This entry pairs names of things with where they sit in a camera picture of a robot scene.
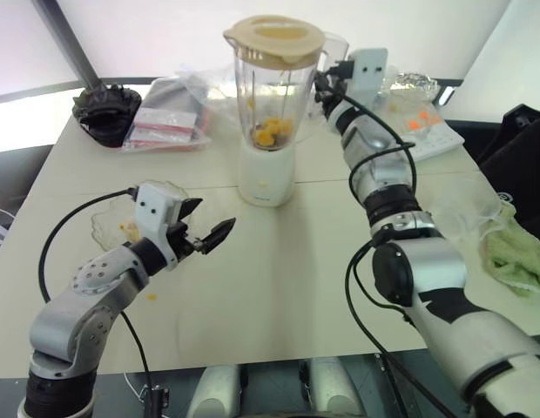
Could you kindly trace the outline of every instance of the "blender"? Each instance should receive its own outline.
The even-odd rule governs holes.
[[[294,189],[295,133],[326,38],[316,26],[282,16],[249,17],[224,38],[235,51],[240,194],[254,205],[279,206]]]

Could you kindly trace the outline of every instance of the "aluminum foil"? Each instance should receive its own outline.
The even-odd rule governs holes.
[[[390,92],[415,100],[433,101],[440,87],[436,80],[415,72],[400,72],[390,85]]]

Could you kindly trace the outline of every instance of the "metal pole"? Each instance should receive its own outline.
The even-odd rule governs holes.
[[[100,84],[101,80],[98,74],[96,74],[90,61],[88,61],[88,57],[84,54],[84,50],[80,46],[57,0],[32,0],[32,2],[78,78],[88,89]]]

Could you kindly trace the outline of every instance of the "green towel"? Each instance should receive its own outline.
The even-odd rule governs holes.
[[[484,240],[485,262],[492,276],[520,296],[540,292],[540,241],[514,219],[516,208],[503,201],[499,220],[504,228]],[[485,230],[496,225],[491,220]]]

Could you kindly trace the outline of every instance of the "blender lid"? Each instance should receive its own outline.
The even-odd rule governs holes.
[[[241,20],[224,32],[224,38],[241,59],[290,70],[315,64],[326,40],[322,30],[312,24],[275,15]]]

